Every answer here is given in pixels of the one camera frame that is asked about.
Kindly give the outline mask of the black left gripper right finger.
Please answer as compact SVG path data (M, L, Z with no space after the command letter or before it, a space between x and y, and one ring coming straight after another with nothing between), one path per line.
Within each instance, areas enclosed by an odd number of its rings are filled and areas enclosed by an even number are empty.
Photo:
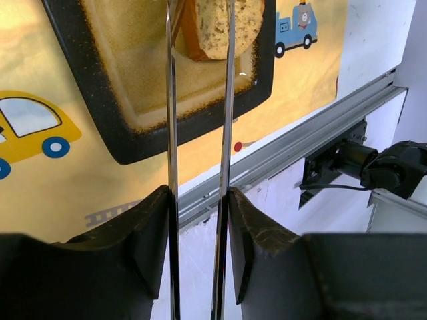
M236 303L244 319L425 319L426 236L296 235L230 191Z

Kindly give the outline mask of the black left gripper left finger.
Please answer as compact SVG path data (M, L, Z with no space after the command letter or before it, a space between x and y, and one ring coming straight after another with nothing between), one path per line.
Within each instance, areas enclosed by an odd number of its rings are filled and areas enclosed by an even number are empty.
M167 244L168 188L66 243L1 235L2 319L149 319Z

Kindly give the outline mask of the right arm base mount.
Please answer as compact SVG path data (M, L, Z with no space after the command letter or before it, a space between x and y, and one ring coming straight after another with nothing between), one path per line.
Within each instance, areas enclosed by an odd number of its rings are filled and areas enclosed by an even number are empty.
M360 179L363 168L378 155L364 144L367 125L365 120L357 122L306 157L302 185L309 189L302 190L300 207L342 174Z

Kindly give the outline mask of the silver metal tongs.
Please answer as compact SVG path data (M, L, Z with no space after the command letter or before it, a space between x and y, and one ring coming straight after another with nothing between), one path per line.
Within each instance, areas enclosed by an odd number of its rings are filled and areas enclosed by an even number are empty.
M175 57L173 47L181 23L184 1L167 1L165 18L166 38L166 98L168 132L168 187L169 187L169 262L171 276L171 318L180 319L179 290L179 236L178 236L178 165L177 165L177 95ZM226 252L228 232L228 211L230 198L230 159L232 142L232 120L234 110L234 53L235 53L235 2L227 2L228 15L228 55L226 70L226 93L224 100L224 126L222 136L222 157L220 166L220 186L218 220L216 229L216 249L213 274L211 318L223 319L225 306Z

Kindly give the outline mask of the seeded bread slice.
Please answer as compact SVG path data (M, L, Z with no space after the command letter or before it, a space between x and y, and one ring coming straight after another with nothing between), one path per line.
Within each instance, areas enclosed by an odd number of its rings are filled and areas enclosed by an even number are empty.
M239 57L258 36L265 2L234 2L235 51ZM227 1L186 1L180 31L186 55L194 61L224 60L228 55L229 17Z

